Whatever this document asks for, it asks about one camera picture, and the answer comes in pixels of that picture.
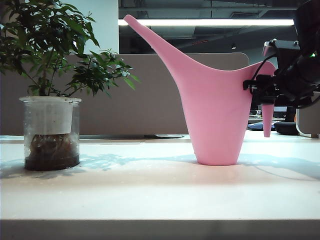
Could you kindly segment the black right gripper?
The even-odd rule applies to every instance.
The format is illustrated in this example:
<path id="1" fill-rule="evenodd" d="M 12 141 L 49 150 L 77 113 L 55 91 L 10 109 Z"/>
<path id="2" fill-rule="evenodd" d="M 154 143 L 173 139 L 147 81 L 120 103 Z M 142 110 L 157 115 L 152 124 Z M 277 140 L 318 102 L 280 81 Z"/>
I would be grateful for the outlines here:
<path id="1" fill-rule="evenodd" d="M 251 88 L 255 105 L 274 105 L 275 102 L 311 102 L 311 97 L 319 88 L 319 55 L 312 53 L 277 54 L 278 69 L 274 77 L 259 74 L 255 79 L 247 79 L 243 88 Z"/>

